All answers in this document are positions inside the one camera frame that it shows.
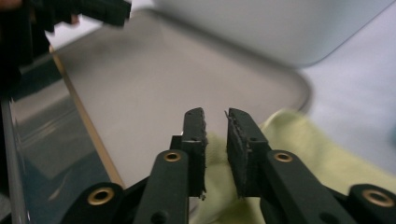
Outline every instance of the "green towel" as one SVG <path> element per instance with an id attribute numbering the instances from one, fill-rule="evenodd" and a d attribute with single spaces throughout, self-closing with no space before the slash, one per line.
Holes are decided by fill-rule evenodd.
<path id="1" fill-rule="evenodd" d="M 372 183 L 396 192 L 396 177 L 352 155 L 330 140 L 304 115 L 288 110 L 275 113 L 260 125 L 273 149 L 296 154 L 327 187 L 347 194 L 355 184 Z M 190 224 L 265 223 L 260 199 L 237 199 L 227 161 L 224 139 L 208 135 L 205 200 L 191 216 Z"/>

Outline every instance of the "black plastic part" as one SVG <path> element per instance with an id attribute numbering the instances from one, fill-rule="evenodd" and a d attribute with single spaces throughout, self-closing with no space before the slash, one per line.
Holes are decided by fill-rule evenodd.
<path id="1" fill-rule="evenodd" d="M 205 114 L 202 108 L 192 109 L 184 115 L 180 150 L 189 155 L 189 196 L 200 197 L 205 191 Z"/>
<path id="2" fill-rule="evenodd" d="M 181 150 L 160 153 L 137 210 L 134 224 L 187 224 L 189 156 Z"/>
<path id="3" fill-rule="evenodd" d="M 257 180 L 262 178 L 260 159 L 270 151 L 268 141 L 246 112 L 230 108 L 227 154 L 239 197 L 260 197 Z"/>
<path id="4" fill-rule="evenodd" d="M 97 189 L 112 189 L 114 195 L 107 203 L 92 205 L 89 203 L 90 195 Z M 120 207 L 123 198 L 122 188 L 113 183 L 99 183 L 84 190 L 67 211 L 62 224 L 109 224 Z"/>
<path id="5" fill-rule="evenodd" d="M 355 185 L 350 189 L 346 204 L 360 224 L 396 223 L 396 195 L 388 190 L 369 184 Z"/>
<path id="6" fill-rule="evenodd" d="M 114 216 L 113 223 L 133 223 L 148 181 L 149 178 L 146 177 L 124 191 L 122 203 Z"/>
<path id="7" fill-rule="evenodd" d="M 294 154 L 269 151 L 262 169 L 290 224 L 356 223 Z"/>

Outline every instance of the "brass screw insert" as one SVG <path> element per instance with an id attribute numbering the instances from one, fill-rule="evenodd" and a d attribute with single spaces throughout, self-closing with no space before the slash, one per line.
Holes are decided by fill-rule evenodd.
<path id="1" fill-rule="evenodd" d="M 381 207 L 392 207 L 395 205 L 395 202 L 388 195 L 376 189 L 365 189 L 362 195 L 370 203 Z"/>
<path id="2" fill-rule="evenodd" d="M 277 161 L 283 161 L 283 162 L 290 162 L 293 160 L 293 157 L 291 155 L 284 152 L 278 152 L 274 155 L 274 157 Z"/>
<path id="3" fill-rule="evenodd" d="M 108 203 L 113 197 L 114 190 L 112 188 L 99 188 L 88 196 L 88 203 L 91 205 L 101 205 Z"/>
<path id="4" fill-rule="evenodd" d="M 166 161 L 179 161 L 181 156 L 176 152 L 169 152 L 165 154 L 164 158 Z"/>

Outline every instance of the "transparent plastic sheet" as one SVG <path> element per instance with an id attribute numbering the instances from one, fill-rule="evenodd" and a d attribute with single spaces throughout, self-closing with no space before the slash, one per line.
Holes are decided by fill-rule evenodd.
<path id="1" fill-rule="evenodd" d="M 2 101 L 13 223 L 60 223 L 87 187 L 109 181 L 51 57 Z"/>

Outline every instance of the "gray tray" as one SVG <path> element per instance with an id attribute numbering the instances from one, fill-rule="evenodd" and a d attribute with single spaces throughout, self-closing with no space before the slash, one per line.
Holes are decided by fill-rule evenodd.
<path id="1" fill-rule="evenodd" d="M 225 137 L 229 107 L 261 123 L 282 108 L 307 109 L 310 99 L 295 71 L 151 10 L 57 54 L 126 187 L 149 174 L 192 108 Z"/>

